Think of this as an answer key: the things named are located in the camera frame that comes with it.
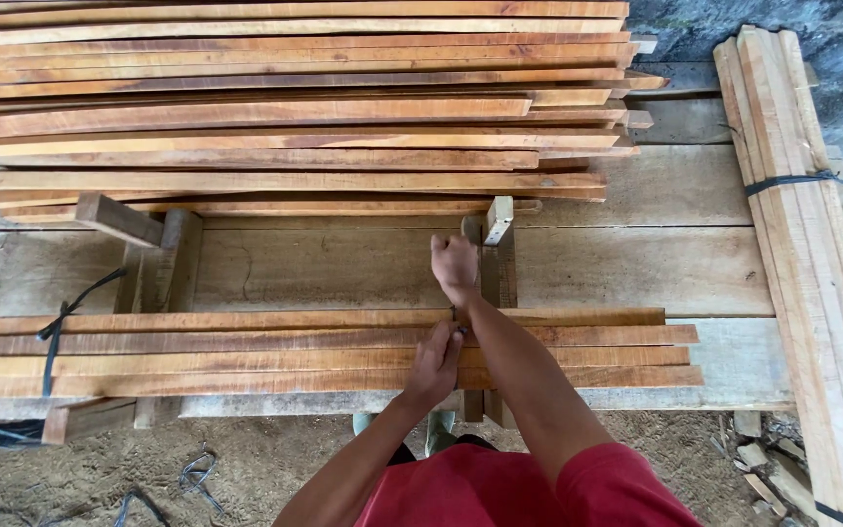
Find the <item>wooden workbench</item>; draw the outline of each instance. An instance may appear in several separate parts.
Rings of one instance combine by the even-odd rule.
[[[595,409],[790,408],[720,100],[641,104],[656,125],[637,137],[646,144],[639,156],[602,162],[605,203],[546,200],[541,214],[516,220],[519,306],[664,306],[670,323],[698,326],[702,343],[691,346],[691,362],[702,366],[704,386],[581,390]],[[197,311],[449,305],[429,269],[428,239],[457,231],[460,218],[204,223]],[[123,242],[106,234],[0,220],[0,316],[56,313],[122,256]],[[112,285],[97,290],[79,312],[111,312],[114,294]],[[394,393],[188,397],[181,417],[378,411]],[[0,419],[43,417],[66,401],[0,401]]]

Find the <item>red sleeve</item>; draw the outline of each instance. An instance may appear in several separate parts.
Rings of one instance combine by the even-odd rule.
[[[618,443],[575,454],[558,474],[556,496],[572,525],[699,525],[656,478],[649,462]]]

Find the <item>red shirt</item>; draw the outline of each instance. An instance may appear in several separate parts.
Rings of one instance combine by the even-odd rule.
[[[554,489],[531,454],[456,445],[386,469],[359,526],[697,526],[643,456],[618,443],[571,458]]]

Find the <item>hand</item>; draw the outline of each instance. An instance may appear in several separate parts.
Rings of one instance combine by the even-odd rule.
[[[477,281],[477,246],[457,234],[448,239],[432,235],[431,270],[451,303],[462,305],[463,294]]]
[[[428,413],[451,395],[457,385],[457,359],[462,344],[463,334],[457,324],[447,321],[437,323],[428,339],[419,342],[402,392],[413,408]]]

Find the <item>concrete wall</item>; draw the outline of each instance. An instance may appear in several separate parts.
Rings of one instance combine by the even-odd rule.
[[[821,84],[812,94],[825,140],[843,151],[843,1],[809,0],[630,0],[627,25],[634,33],[659,36],[643,62],[712,62],[715,45],[744,23],[799,34],[803,58]]]

